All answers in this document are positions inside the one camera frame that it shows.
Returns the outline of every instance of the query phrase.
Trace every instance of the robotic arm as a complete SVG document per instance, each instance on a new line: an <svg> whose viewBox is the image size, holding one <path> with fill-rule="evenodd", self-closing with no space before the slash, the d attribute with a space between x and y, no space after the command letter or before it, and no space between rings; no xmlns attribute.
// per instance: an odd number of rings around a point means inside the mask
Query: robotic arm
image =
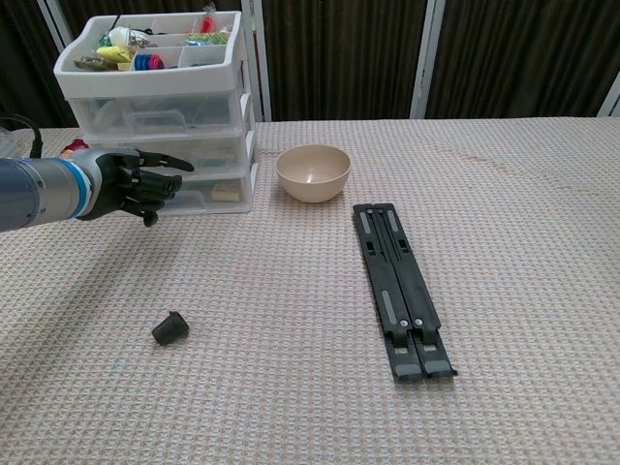
<svg viewBox="0 0 620 465"><path fill-rule="evenodd" d="M161 153L114 150L76 150L71 159L0 159L0 232L69 218L94 220L115 210L154 225L182 178L142 168L194 167Z"/></svg>

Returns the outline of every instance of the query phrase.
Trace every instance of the yellow object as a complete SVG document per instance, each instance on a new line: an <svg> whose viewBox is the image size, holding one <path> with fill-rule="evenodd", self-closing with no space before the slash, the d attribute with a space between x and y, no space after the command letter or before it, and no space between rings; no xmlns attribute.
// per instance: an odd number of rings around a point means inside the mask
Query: yellow object
<svg viewBox="0 0 620 465"><path fill-rule="evenodd" d="M97 54L112 63L131 63L132 55L124 46L100 46Z"/></svg>
<svg viewBox="0 0 620 465"><path fill-rule="evenodd" d="M233 184L216 184L211 190L211 199L216 202L239 202L239 188Z"/></svg>

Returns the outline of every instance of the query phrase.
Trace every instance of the plastic storage drawer unit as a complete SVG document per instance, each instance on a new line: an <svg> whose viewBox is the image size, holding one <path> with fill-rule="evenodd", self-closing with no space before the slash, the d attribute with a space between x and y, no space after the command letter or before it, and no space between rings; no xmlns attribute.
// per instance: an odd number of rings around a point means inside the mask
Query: plastic storage drawer unit
<svg viewBox="0 0 620 465"><path fill-rule="evenodd" d="M172 139L157 142L134 142L132 140L90 143L91 147L137 148L144 152L171 155L194 166L192 172L171 168L145 168L144 170L165 175L182 174L189 179L226 179L242 177L250 169L255 132L250 131L236 138L226 139Z"/></svg>
<svg viewBox="0 0 620 465"><path fill-rule="evenodd" d="M202 13L126 15L117 26L151 28L157 47L142 48L132 71L92 72L74 60L93 55L116 16L95 16L58 58L56 79L87 140L165 140L225 137L245 130L240 99L245 44L241 13L215 13L216 30L231 34L222 46L187 46L186 34L200 31ZM135 71L136 59L158 54L165 69Z"/></svg>
<svg viewBox="0 0 620 465"><path fill-rule="evenodd" d="M161 216L201 215L204 213L245 213L252 209L258 164L238 179L183 181L174 199L166 202Z"/></svg>

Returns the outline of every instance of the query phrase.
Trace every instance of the brown curtain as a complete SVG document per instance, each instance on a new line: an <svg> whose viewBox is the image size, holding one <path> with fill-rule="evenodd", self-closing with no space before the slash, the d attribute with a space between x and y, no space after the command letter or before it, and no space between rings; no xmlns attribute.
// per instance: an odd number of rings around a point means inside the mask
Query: brown curtain
<svg viewBox="0 0 620 465"><path fill-rule="evenodd" d="M0 111L19 113L41 127L76 126L53 74L58 58L36 0L0 0ZM4 128L23 126L2 120Z"/></svg>
<svg viewBox="0 0 620 465"><path fill-rule="evenodd" d="M409 117L425 0L263 0L275 120Z"/></svg>
<svg viewBox="0 0 620 465"><path fill-rule="evenodd" d="M427 118L595 116L620 71L620 0L449 0Z"/></svg>
<svg viewBox="0 0 620 465"><path fill-rule="evenodd" d="M59 0L74 37L92 16L201 12L205 0ZM215 0L220 11L241 11L241 0Z"/></svg>

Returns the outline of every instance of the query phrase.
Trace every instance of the small black object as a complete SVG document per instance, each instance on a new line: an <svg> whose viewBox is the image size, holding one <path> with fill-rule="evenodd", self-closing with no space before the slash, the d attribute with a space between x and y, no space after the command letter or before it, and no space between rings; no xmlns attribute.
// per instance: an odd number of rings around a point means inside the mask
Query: small black object
<svg viewBox="0 0 620 465"><path fill-rule="evenodd" d="M179 337L187 337L190 327L178 312L170 312L168 317L151 331L157 343L165 346Z"/></svg>
<svg viewBox="0 0 620 465"><path fill-rule="evenodd" d="M452 377L441 323L391 203L354 206L359 242L397 380Z"/></svg>

